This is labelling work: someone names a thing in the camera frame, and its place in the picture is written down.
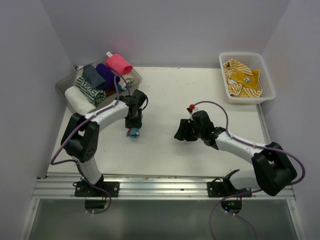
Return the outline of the light blue towel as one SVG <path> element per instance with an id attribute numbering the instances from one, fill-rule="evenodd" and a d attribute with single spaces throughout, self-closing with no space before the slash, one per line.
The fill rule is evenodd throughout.
<path id="1" fill-rule="evenodd" d="M 126 136 L 129 138 L 138 138 L 140 136 L 140 131 L 136 127 L 129 128 Z"/>

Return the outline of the pink towel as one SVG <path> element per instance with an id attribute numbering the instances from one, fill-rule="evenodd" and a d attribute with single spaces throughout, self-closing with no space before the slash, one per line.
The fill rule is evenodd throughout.
<path id="1" fill-rule="evenodd" d="M 121 55 L 117 53 L 107 52 L 106 56 L 107 58 L 105 60 L 105 64 L 117 74 L 123 76 L 130 74 L 133 70 L 133 66 Z"/>

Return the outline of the grey plastic bin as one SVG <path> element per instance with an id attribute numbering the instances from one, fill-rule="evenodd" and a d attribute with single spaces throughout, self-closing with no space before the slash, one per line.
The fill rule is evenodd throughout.
<path id="1" fill-rule="evenodd" d="M 114 85 L 114 78 L 111 77 L 106 81 L 106 90 L 96 90 L 85 81 L 83 70 L 83 66 L 76 66 L 74 73 L 55 84 L 55 89 L 65 99 L 71 113 L 84 115 L 99 110 L 116 99 L 115 87 L 121 96 L 128 95 L 132 94 L 142 82 L 142 77 L 133 69 L 129 74 L 117 77 L 117 85 Z"/>

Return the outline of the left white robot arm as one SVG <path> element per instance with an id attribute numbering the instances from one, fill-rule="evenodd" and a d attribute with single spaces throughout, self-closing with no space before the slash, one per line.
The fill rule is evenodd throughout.
<path id="1" fill-rule="evenodd" d="M 100 110 L 85 115 L 75 113 L 71 116 L 60 146 L 76 162 L 83 180 L 87 182 L 86 190 L 92 196 L 99 196 L 104 190 L 103 175 L 95 160 L 100 131 L 124 119 L 125 128 L 128 129 L 126 136 L 139 137 L 143 105 L 148 102 L 147 95 L 136 89 L 130 95 L 117 97 Z"/>

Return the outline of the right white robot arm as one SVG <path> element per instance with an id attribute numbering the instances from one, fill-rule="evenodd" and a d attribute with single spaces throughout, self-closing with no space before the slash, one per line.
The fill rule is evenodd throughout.
<path id="1" fill-rule="evenodd" d="M 276 196 L 298 175 L 278 143 L 255 145 L 237 141 L 225 128 L 214 126 L 204 110 L 196 110 L 190 118 L 181 119 L 174 138 L 186 142 L 202 140 L 206 146 L 233 154 L 252 165 L 252 170 L 233 170 L 214 183 L 212 188 L 221 196 L 232 197 L 249 189 L 261 189 L 270 196 Z"/>

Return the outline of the orange rolled towel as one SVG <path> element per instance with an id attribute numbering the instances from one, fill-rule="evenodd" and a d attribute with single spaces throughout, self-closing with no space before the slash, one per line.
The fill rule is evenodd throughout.
<path id="1" fill-rule="evenodd" d="M 117 91 L 116 91 L 116 88 L 114 86 L 113 87 L 109 87 L 109 88 L 107 88 L 105 90 L 105 94 L 106 94 L 107 97 L 112 96 L 112 95 L 114 95 L 116 93 L 117 93 Z"/>

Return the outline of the beige teal rolled towel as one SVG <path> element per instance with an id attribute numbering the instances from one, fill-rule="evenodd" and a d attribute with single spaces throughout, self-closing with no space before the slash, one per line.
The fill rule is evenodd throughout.
<path id="1" fill-rule="evenodd" d="M 117 88 L 119 92 L 127 92 L 131 94 L 134 88 L 140 83 L 139 78 L 134 77 L 131 74 L 117 75 Z"/>

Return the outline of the green patterned rolled towel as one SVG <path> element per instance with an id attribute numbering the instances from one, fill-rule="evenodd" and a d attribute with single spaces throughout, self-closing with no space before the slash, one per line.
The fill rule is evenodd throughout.
<path id="1" fill-rule="evenodd" d="M 95 107 L 97 107 L 107 98 L 105 91 L 92 88 L 91 84 L 88 83 L 82 76 L 76 78 L 74 85 Z"/>

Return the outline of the purple rolled towel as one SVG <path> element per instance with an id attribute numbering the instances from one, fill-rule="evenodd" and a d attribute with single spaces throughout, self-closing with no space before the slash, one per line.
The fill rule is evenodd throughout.
<path id="1" fill-rule="evenodd" d="M 120 81 L 120 77 L 116 76 L 116 74 L 105 64 L 99 63 L 95 67 L 96 71 L 98 74 L 105 80 L 106 85 L 104 89 L 106 90 L 107 88 L 110 88 L 114 85 L 114 77 L 116 80 L 116 83 L 118 84 Z"/>

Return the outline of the white rolled towel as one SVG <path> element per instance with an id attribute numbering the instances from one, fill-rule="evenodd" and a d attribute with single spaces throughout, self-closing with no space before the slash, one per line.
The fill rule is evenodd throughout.
<path id="1" fill-rule="evenodd" d="M 68 103 L 78 114 L 85 115 L 96 109 L 76 86 L 68 88 L 64 92 L 64 95 Z"/>

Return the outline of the grey rolled towel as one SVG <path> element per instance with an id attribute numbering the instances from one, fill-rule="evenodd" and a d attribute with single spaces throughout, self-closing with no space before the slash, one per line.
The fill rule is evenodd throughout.
<path id="1" fill-rule="evenodd" d="M 86 65 L 83 67 L 82 76 L 95 90 L 103 90 L 106 87 L 107 83 L 105 79 L 92 65 Z"/>

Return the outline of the yellow striped towel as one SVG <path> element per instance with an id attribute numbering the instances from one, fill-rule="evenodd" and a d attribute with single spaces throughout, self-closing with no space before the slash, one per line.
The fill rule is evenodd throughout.
<path id="1" fill-rule="evenodd" d="M 235 98 L 259 98 L 263 89 L 260 85 L 260 71 L 251 69 L 240 61 L 231 58 L 223 64 L 223 72 L 228 93 Z"/>

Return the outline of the white plastic basket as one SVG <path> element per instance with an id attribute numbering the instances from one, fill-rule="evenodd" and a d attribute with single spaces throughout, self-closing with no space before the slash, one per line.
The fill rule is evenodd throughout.
<path id="1" fill-rule="evenodd" d="M 258 87 L 262 88 L 263 92 L 259 98 L 238 98 L 230 96 L 223 69 L 223 64 L 230 59 L 236 59 L 250 69 L 256 69 L 260 71 Z M 253 52 L 224 52 L 219 55 L 219 62 L 224 81 L 224 88 L 227 95 L 227 101 L 230 104 L 256 105 L 265 101 L 273 100 L 275 98 L 276 94 L 274 86 L 267 71 L 265 62 L 260 54 Z"/>

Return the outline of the aluminium mounting rail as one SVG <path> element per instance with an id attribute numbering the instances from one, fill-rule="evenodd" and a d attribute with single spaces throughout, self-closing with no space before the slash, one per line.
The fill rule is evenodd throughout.
<path id="1" fill-rule="evenodd" d="M 73 184 L 80 180 L 78 174 L 52 173 L 36 181 L 34 199 L 74 199 Z M 118 182 L 118 200 L 206 200 L 209 198 L 208 177 L 106 175 L 106 182 Z"/>

